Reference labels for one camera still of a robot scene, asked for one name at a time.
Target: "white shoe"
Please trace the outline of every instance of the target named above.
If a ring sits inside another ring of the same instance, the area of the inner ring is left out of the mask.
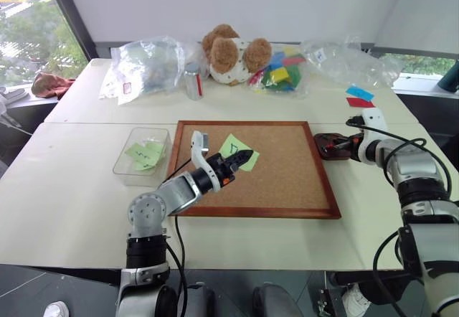
[[[69,309],[63,301],[56,301],[46,307],[43,317],[69,317]]]
[[[370,304],[361,294],[358,284],[355,284],[343,295],[343,305],[347,317],[362,317],[370,307]]]

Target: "clear plastic container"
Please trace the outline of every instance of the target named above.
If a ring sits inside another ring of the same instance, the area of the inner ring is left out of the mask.
[[[139,163],[133,157],[126,154],[126,151],[132,148],[136,143],[140,146],[147,146],[149,143],[163,146],[161,155],[155,166],[149,169],[139,169]],[[113,167],[113,173],[120,178],[126,186],[150,186],[158,188],[166,178],[171,150],[171,139],[166,129],[147,127],[133,128]]]

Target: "white wall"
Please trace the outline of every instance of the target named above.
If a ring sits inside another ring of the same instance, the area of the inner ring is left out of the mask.
[[[397,0],[74,0],[95,42],[159,34],[201,39],[219,23],[242,37],[296,42],[360,33],[374,42]]]
[[[399,0],[376,46],[459,54],[459,0]]]

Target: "yellow block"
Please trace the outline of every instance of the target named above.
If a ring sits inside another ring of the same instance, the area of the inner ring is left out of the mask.
[[[284,47],[282,50],[284,51],[286,57],[292,57],[293,55],[299,54],[298,50],[293,47]]]
[[[289,77],[290,76],[288,75],[288,72],[285,69],[285,67],[281,67],[271,71],[271,80],[273,82],[280,82],[281,80],[288,79]]]

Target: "window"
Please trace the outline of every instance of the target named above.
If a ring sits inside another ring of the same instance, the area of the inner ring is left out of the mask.
[[[438,75],[439,78],[455,64],[454,59],[444,57],[424,57],[422,55],[385,54],[395,57],[404,63],[402,73],[417,75]]]
[[[38,72],[76,78],[86,64],[55,0],[0,0],[0,86]]]

